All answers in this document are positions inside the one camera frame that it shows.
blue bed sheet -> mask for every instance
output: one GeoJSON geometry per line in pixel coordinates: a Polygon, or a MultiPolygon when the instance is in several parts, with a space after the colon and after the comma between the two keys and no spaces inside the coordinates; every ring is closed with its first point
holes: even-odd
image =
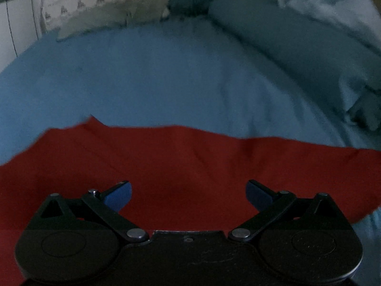
{"type": "MultiPolygon", "coordinates": [[[[105,30],[63,42],[51,32],[0,74],[0,164],[48,128],[90,115],[110,126],[183,125],[381,150],[381,136],[317,106],[282,69],[206,17],[105,30]]],[[[360,285],[381,284],[381,221],[356,225],[360,285]]]]}

red fabric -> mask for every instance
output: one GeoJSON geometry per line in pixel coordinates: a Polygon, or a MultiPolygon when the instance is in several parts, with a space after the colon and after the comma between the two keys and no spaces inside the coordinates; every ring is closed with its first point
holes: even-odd
{"type": "Polygon", "coordinates": [[[118,181],[133,185],[120,212],[146,230],[229,230],[257,212],[256,179],[311,198],[330,193],[353,223],[381,205],[381,152],[280,138],[236,139],[184,127],[110,128],[94,118],[49,130],[0,167],[0,284],[22,282],[13,249],[50,193],[78,198],[118,181]]]}

white blanket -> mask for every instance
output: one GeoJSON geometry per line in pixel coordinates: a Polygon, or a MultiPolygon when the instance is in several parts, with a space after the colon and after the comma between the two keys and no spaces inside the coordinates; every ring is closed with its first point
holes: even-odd
{"type": "Polygon", "coordinates": [[[342,29],[381,53],[381,17],[372,0],[278,0],[278,5],[342,29]]]}

metal bolt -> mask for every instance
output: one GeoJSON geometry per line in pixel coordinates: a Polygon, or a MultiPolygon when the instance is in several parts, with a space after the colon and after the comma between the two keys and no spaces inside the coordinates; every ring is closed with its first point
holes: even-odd
{"type": "Polygon", "coordinates": [[[140,228],[134,228],[127,231],[127,236],[135,240],[141,240],[145,238],[146,235],[147,233],[140,228]]]}
{"type": "Polygon", "coordinates": [[[99,195],[99,191],[98,191],[98,189],[91,188],[91,189],[89,189],[89,194],[92,194],[93,196],[96,197],[99,195]]]}
{"type": "Polygon", "coordinates": [[[250,236],[250,230],[245,228],[237,228],[232,231],[232,236],[237,239],[246,239],[250,236]]]}

white cabinet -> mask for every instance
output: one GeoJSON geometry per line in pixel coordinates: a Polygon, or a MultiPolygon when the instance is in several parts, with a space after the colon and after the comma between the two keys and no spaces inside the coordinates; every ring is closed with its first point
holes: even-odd
{"type": "Polygon", "coordinates": [[[0,72],[16,58],[9,28],[6,2],[0,4],[0,72]]]}
{"type": "Polygon", "coordinates": [[[37,41],[32,0],[10,0],[8,3],[9,25],[17,56],[37,41]]]}
{"type": "Polygon", "coordinates": [[[37,41],[31,0],[0,4],[0,72],[37,41]]]}

